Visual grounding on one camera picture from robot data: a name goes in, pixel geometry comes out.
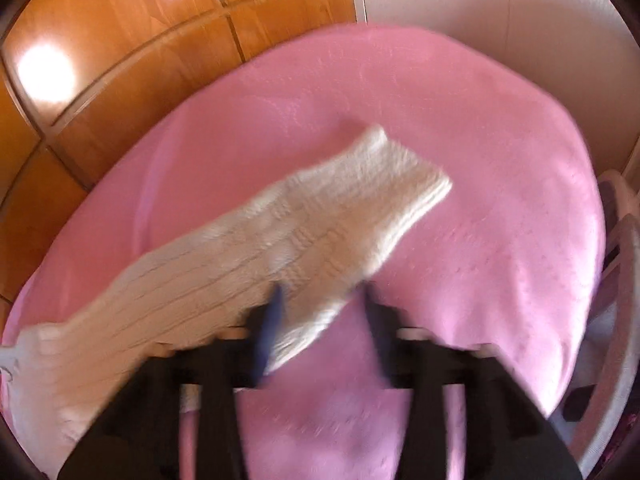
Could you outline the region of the white knitted sweater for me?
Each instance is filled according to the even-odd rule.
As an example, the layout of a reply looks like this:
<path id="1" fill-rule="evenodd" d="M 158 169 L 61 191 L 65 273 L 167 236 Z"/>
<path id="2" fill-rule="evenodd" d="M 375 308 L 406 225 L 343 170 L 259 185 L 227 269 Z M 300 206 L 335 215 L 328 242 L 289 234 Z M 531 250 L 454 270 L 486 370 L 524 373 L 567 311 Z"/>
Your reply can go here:
<path id="1" fill-rule="evenodd" d="M 21 330 L 1 362 L 18 443 L 55 477 L 153 344 L 197 346 L 284 287 L 268 365 L 310 346 L 451 188 L 383 129 L 264 188 L 213 222 L 148 252 L 61 323 Z"/>

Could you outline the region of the white plastic chair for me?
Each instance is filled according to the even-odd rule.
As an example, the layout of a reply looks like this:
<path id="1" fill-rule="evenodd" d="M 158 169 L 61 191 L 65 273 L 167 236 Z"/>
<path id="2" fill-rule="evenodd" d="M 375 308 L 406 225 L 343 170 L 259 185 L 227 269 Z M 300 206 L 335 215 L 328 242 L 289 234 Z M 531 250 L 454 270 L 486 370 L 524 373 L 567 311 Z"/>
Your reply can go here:
<path id="1" fill-rule="evenodd" d="M 598 179 L 605 257 L 565 396 L 551 417 L 586 479 L 639 477 L 639 195 Z"/>

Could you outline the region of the pink bed blanket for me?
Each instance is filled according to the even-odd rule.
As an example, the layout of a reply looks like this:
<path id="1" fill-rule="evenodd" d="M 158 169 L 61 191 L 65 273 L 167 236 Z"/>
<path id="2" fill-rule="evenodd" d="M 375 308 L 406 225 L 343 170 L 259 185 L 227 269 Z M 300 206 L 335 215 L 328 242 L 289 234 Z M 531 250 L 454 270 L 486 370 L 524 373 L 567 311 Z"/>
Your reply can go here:
<path id="1" fill-rule="evenodd" d="M 281 44 L 195 93 L 102 179 L 27 281 L 2 347 L 61 323 L 142 256 L 366 130 L 440 168 L 446 197 L 364 281 L 440 342 L 494 344 L 544 414 L 574 370 L 604 247 L 570 114 L 446 36 L 351 24 Z M 375 370 L 360 282 L 329 327 L 239 396 L 256 479 L 388 479 L 408 396 Z"/>

